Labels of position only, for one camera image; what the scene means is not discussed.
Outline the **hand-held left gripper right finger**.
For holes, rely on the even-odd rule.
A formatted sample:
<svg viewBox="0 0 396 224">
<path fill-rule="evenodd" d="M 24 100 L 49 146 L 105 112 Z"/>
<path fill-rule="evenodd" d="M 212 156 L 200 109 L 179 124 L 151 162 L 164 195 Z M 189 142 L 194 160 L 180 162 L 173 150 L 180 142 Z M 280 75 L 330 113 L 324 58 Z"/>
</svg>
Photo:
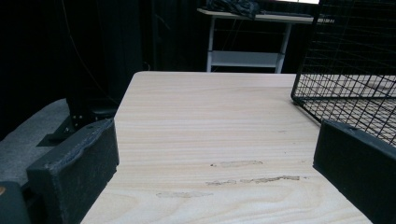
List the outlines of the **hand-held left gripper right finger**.
<svg viewBox="0 0 396 224">
<path fill-rule="evenodd" d="M 374 224 L 396 224 L 396 147 L 325 119 L 313 167 Z"/>
</svg>

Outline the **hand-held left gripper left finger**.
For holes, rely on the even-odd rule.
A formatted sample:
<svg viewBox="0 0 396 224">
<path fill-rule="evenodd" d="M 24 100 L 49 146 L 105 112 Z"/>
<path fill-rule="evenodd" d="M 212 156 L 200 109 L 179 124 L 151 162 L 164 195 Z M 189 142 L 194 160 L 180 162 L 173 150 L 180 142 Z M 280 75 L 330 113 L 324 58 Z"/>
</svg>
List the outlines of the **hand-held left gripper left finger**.
<svg viewBox="0 0 396 224">
<path fill-rule="evenodd" d="M 79 224 L 120 164 L 115 122 L 89 124 L 26 169 L 47 224 Z"/>
</svg>

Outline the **black metal stand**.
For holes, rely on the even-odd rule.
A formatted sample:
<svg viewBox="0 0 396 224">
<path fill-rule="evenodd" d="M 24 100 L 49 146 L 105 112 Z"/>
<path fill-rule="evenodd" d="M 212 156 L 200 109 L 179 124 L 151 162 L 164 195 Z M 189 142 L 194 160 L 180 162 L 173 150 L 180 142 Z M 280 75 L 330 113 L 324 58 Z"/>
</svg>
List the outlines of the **black metal stand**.
<svg viewBox="0 0 396 224">
<path fill-rule="evenodd" d="M 112 118 L 120 102 L 100 85 L 78 52 L 64 0 L 42 0 L 41 5 L 68 106 L 62 124 L 38 143 L 39 147 L 55 147 L 85 125 Z"/>
</svg>

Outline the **black curtain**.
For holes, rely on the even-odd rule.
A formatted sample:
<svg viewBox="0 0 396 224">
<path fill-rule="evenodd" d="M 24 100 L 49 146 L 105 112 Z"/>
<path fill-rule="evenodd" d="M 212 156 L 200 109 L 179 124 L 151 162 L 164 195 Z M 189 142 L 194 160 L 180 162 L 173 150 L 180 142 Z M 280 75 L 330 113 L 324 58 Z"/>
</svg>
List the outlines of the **black curtain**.
<svg viewBox="0 0 396 224">
<path fill-rule="evenodd" d="M 78 52 L 121 101 L 140 71 L 203 71 L 205 0 L 64 0 Z M 65 100 L 42 0 L 0 0 L 0 141 L 35 112 Z"/>
</svg>

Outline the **white metal desk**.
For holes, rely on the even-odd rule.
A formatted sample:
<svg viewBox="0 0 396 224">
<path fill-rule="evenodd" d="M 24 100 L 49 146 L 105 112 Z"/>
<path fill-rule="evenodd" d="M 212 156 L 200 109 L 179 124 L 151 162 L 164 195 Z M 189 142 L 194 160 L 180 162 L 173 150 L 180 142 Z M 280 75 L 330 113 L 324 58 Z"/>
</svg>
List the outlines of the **white metal desk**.
<svg viewBox="0 0 396 224">
<path fill-rule="evenodd" d="M 214 33 L 216 20 L 234 20 L 242 21 L 246 17 L 239 16 L 230 12 L 211 11 L 203 8 L 198 8 L 198 12 L 210 17 L 210 28 L 208 35 L 208 48 L 206 59 L 206 71 L 211 72 L 213 66 L 222 67 L 260 67 L 260 68 L 274 68 L 276 74 L 280 74 L 283 68 L 283 63 L 286 56 L 286 50 L 290 40 L 291 28 L 294 24 L 313 24 L 313 16 L 297 15 L 281 15 L 276 14 L 259 14 L 255 17 L 255 21 L 265 22 L 280 22 L 285 23 L 285 31 L 283 33 L 282 44 L 277 53 L 274 52 L 252 52 L 252 51 L 229 51 L 229 50 L 214 50 Z"/>
</svg>

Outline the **dark cloth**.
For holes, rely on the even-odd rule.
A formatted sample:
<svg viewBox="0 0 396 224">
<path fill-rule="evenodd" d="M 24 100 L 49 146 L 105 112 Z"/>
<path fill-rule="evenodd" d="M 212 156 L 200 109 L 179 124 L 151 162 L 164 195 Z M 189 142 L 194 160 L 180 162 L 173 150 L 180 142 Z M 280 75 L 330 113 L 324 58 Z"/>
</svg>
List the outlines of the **dark cloth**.
<svg viewBox="0 0 396 224">
<path fill-rule="evenodd" d="M 212 11 L 229 12 L 254 20 L 261 12 L 255 0 L 207 0 L 205 7 Z"/>
</svg>

